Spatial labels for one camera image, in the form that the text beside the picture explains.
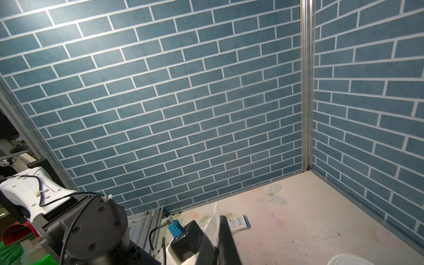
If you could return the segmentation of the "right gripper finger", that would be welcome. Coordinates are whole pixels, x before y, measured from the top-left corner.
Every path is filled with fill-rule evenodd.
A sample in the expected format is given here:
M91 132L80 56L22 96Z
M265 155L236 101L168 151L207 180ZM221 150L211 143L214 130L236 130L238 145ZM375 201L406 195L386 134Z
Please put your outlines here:
M214 216L204 229L204 238L196 265L241 264L226 217Z

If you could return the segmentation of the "clear plastic carrier bag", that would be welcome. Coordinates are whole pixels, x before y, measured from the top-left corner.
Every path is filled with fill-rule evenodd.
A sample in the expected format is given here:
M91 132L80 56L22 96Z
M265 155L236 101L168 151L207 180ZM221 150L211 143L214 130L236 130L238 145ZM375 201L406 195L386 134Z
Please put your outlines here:
M163 250L165 265L216 265L218 259L220 215L218 205L202 229L195 221L186 225Z

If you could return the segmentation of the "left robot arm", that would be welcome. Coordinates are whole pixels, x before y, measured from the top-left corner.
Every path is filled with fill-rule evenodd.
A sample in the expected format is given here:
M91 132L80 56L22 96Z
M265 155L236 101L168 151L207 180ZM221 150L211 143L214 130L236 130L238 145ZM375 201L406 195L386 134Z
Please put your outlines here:
M130 239L124 208L105 196L55 183L42 168L1 178L6 202L25 209L23 217L60 265L158 265Z

